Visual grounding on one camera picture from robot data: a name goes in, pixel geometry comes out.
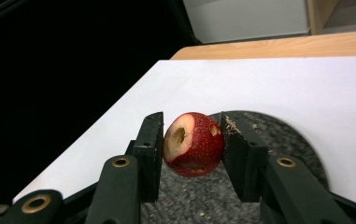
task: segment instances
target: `table surface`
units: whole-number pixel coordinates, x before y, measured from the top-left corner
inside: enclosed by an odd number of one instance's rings
[[[171,60],[356,56],[356,32],[187,47]]]
[[[59,189],[64,197],[68,197],[78,190],[90,186],[97,181],[103,167],[103,162],[112,156],[122,154],[128,146],[129,141],[135,139],[143,118],[154,112],[164,112],[165,126],[168,126],[173,118],[189,110],[214,114],[216,112],[234,109],[236,106],[240,108],[253,108],[254,111],[269,112],[271,110],[267,110],[272,109],[274,115],[280,116],[285,120],[291,120],[292,123],[295,123],[296,121],[306,121],[305,119],[299,118],[292,120],[293,117],[297,117],[297,114],[289,114],[286,113],[287,108],[279,108],[279,105],[283,105],[283,103],[279,101],[270,101],[278,94],[284,94],[283,97],[293,98],[306,98],[308,96],[303,94],[299,96],[291,94],[292,91],[300,92],[300,89],[297,89],[300,88],[300,86],[292,86],[293,89],[287,90],[285,88],[287,82],[279,81],[279,86],[274,86],[274,88],[271,89],[266,88],[266,86],[270,84],[269,81],[267,81],[269,79],[266,78],[271,78],[270,76],[272,75],[263,69],[263,60],[267,60],[267,58],[281,59],[280,61],[267,61],[267,66],[269,66],[269,68],[274,67],[278,70],[273,70],[273,74],[286,74],[286,72],[289,73],[292,69],[304,69],[305,67],[311,70],[307,71],[308,76],[300,77],[315,78],[314,80],[310,80],[312,81],[312,84],[309,83],[305,88],[315,84],[319,85],[319,81],[323,81],[325,78],[328,79],[326,80],[327,83],[334,82],[334,78],[336,78],[335,76],[325,76],[325,73],[330,74],[335,70],[335,67],[332,65],[329,66],[329,63],[336,62],[341,64],[341,62],[352,62],[352,66],[344,63],[342,64],[342,67],[344,68],[338,68],[340,70],[344,69],[340,71],[342,74],[339,73],[338,75],[345,76],[345,79],[337,79],[338,83],[341,85],[336,85],[335,91],[328,90],[329,88],[326,86],[323,90],[326,91],[325,94],[333,91],[333,94],[336,94],[336,96],[339,97],[338,99],[341,98],[341,101],[337,100],[338,103],[341,103],[342,106],[346,106],[348,109],[354,109],[356,113],[356,105],[347,105],[356,104],[356,100],[347,101],[349,97],[352,98],[355,95],[344,95],[347,93],[339,91],[340,89],[338,89],[344,86],[345,83],[349,83],[349,86],[344,88],[350,88],[350,90],[356,94],[356,84],[347,82],[347,80],[350,79],[351,74],[356,73],[356,70],[354,70],[356,69],[356,59],[350,61],[350,58],[342,58],[343,60],[339,61],[336,58],[330,57],[328,59],[329,61],[324,62],[322,59],[314,60],[314,58],[309,58],[322,56],[356,56],[356,32],[337,35],[313,35],[284,39],[215,44],[181,49],[171,58],[171,60],[155,64],[155,66],[151,68],[148,73],[133,86],[133,88],[122,96],[122,98],[105,113],[105,115],[96,121],[89,130],[87,130],[57,160],[43,171],[43,173],[23,189],[13,201],[16,202],[20,197],[36,189]],[[230,61],[231,66],[227,66],[226,62],[211,63],[207,61],[209,59],[247,58],[252,58],[253,60],[241,63]],[[329,69],[329,72],[327,69],[324,70],[322,68],[322,70],[316,67],[319,64],[322,64],[322,66]],[[220,74],[218,74],[218,69],[227,71],[225,73],[226,76],[221,77]],[[207,76],[202,76],[202,71],[207,72]],[[214,92],[214,89],[218,90],[219,88],[222,88],[220,82],[229,81],[226,80],[227,76],[230,77],[230,80],[236,79],[236,81],[229,82],[230,84],[224,83],[224,85],[231,86],[231,91],[226,92],[226,94],[228,94],[227,96],[220,96]],[[289,76],[286,76],[285,78],[287,78],[287,80],[292,78],[295,79],[295,77]],[[205,84],[201,86],[196,85],[198,80],[201,80]],[[248,80],[252,80],[252,83],[259,84],[259,86],[256,86],[257,88],[262,88],[262,85],[265,85],[263,96],[259,96],[259,94],[255,94],[256,92],[251,91],[251,88],[254,87],[248,83]],[[248,85],[247,90],[242,90],[243,84]],[[209,95],[204,96],[204,94],[199,94],[198,91],[208,92]],[[234,97],[234,94],[239,94],[242,99],[245,98],[248,100],[245,102],[225,101],[225,97]],[[206,102],[209,102],[209,100],[217,103],[214,105],[207,104]],[[296,98],[293,100],[296,104],[290,105],[293,107],[303,102]],[[317,99],[313,99],[314,104],[318,104],[319,102],[322,103],[322,101],[324,100],[322,99],[318,101]],[[322,106],[324,110],[329,111],[329,105],[326,104]],[[318,118],[320,115],[317,112],[314,116]],[[324,124],[325,123],[314,123],[309,125]],[[301,123],[300,125],[305,125],[301,127],[307,129],[306,124]],[[318,130],[319,127],[311,128],[313,130]],[[338,165],[338,162],[332,162],[330,165],[336,166]],[[332,170],[338,172],[339,169],[333,167]],[[356,194],[350,195],[352,200],[356,200]]]

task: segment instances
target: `bitten apple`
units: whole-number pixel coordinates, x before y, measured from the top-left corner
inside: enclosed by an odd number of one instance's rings
[[[188,112],[177,117],[164,136],[163,157],[178,175],[196,177],[214,171],[224,150],[221,127],[208,115]]]

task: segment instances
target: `red apple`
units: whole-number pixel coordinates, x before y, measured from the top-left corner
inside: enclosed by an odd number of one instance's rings
[[[163,158],[178,175],[207,175],[219,165],[224,150],[221,127],[211,117],[188,112],[180,115],[165,133]]]

